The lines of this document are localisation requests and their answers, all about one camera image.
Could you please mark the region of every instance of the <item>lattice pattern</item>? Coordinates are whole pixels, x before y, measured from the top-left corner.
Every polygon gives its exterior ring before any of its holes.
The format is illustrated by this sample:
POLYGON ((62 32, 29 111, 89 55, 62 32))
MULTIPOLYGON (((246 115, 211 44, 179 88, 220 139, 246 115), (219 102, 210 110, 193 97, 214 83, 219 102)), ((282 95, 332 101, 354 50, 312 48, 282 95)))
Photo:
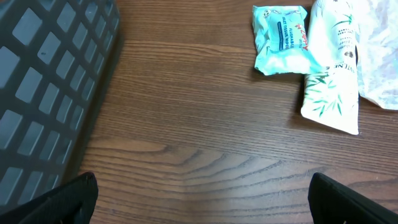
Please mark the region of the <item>lattice pattern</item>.
POLYGON ((113 0, 0 3, 0 213, 59 184, 118 24, 113 0))

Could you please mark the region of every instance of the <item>wooden table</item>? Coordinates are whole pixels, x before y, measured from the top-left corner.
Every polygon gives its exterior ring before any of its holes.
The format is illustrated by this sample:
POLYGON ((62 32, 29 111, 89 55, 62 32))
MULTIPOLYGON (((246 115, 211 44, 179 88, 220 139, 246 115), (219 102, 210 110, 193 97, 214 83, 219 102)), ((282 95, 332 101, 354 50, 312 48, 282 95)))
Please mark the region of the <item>wooden table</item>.
POLYGON ((119 0, 92 223, 311 223, 314 172, 398 212, 398 113, 361 99, 351 136, 300 115, 303 76, 253 69, 252 5, 311 2, 119 0))

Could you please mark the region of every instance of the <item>plastic wrapper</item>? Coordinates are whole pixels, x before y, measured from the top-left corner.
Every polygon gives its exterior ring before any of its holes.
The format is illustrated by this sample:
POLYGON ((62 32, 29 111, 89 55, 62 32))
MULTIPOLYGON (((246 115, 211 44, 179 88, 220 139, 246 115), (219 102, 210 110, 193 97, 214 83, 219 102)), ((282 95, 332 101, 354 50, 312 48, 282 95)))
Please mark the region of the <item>plastic wrapper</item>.
POLYGON ((255 68, 264 75, 311 73, 302 6, 253 7, 256 38, 255 68))
POLYGON ((317 0, 311 11, 308 51, 319 73, 306 75, 301 113, 358 134, 356 21, 351 1, 317 0))
POLYGON ((356 0, 358 84, 362 97, 398 110, 398 1, 356 0))

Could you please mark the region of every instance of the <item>clear plastic bag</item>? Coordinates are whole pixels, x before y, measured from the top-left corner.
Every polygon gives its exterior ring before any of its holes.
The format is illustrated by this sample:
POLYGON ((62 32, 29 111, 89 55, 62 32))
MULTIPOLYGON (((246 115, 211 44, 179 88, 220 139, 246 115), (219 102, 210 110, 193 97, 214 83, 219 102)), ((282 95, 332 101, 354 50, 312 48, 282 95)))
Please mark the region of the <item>clear plastic bag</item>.
POLYGON ((359 94, 398 110, 398 1, 356 0, 359 94))

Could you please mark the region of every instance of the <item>white packet with green leaves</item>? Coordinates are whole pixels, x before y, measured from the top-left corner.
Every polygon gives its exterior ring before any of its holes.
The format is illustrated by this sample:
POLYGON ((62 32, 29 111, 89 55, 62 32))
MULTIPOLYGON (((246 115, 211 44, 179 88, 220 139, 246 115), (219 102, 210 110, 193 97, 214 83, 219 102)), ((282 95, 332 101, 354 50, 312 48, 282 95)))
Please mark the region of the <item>white packet with green leaves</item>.
POLYGON ((351 1, 317 0, 312 6, 308 51, 320 73, 306 75, 301 114, 358 134, 356 31, 351 1))
POLYGON ((302 6, 253 6, 254 68, 264 75, 313 72, 302 6))

